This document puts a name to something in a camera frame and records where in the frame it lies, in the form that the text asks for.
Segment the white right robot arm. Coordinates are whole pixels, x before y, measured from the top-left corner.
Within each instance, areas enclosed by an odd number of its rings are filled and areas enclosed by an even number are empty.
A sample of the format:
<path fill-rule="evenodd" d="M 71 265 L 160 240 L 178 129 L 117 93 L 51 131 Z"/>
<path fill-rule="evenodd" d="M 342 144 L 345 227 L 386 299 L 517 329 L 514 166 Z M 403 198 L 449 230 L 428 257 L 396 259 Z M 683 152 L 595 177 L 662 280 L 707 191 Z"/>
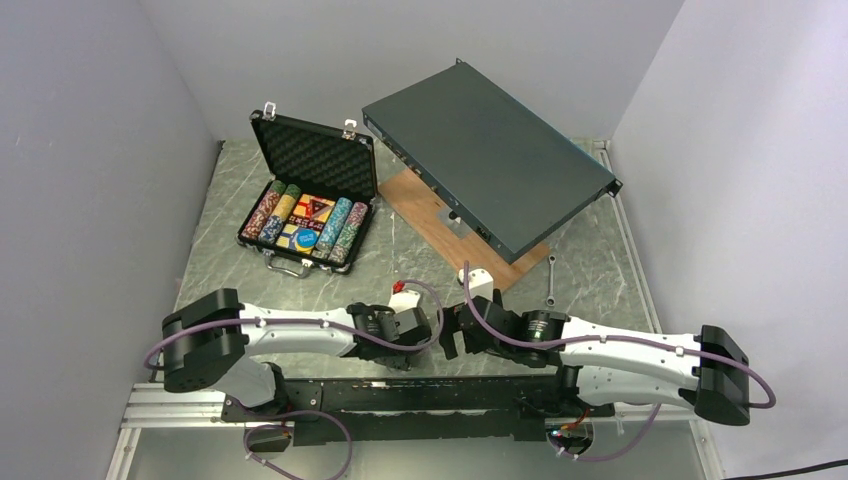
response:
<path fill-rule="evenodd" d="M 481 296 L 443 311 L 439 342 L 457 357 L 490 353 L 530 368 L 554 367 L 551 401 L 574 415 L 613 403 L 687 408 L 727 426 L 750 422 L 749 360 L 721 327 L 697 334 L 651 334 L 591 323 L 548 310 L 518 314 Z"/>

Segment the blue round button chip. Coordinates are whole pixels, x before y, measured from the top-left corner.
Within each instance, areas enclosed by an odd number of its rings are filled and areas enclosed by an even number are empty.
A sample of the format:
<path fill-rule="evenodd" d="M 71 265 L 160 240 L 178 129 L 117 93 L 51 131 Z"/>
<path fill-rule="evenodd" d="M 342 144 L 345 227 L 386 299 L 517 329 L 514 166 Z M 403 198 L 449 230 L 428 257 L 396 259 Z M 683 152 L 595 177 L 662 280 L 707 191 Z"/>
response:
<path fill-rule="evenodd" d="M 296 251 L 309 254 L 314 250 L 319 237 L 319 231 L 309 228 L 298 228 L 292 234 L 292 245 Z"/>

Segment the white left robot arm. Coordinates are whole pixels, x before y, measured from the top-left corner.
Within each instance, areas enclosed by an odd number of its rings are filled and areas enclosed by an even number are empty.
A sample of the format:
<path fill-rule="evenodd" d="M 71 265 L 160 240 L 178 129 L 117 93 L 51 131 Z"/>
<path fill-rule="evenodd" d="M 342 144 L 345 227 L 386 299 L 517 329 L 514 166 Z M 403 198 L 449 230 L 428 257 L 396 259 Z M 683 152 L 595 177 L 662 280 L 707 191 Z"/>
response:
<path fill-rule="evenodd" d="M 435 343 L 443 324 L 430 322 L 420 294 L 409 290 L 393 293 L 386 305 L 292 311 L 243 303 L 236 290 L 222 288 L 167 316 L 145 364 L 162 371 L 169 393 L 214 389 L 272 420 L 287 406 L 285 379 L 278 365 L 258 356 L 405 358 Z"/>

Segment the red triangular token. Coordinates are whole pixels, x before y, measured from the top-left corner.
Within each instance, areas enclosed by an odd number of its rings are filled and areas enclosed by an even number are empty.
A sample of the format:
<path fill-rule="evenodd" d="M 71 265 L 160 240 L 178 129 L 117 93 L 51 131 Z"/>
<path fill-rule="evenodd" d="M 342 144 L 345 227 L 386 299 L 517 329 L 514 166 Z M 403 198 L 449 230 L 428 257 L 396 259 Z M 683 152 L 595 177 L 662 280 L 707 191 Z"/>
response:
<path fill-rule="evenodd" d="M 309 218 L 313 221 L 325 223 L 334 207 L 334 201 L 312 199 L 309 204 Z"/>

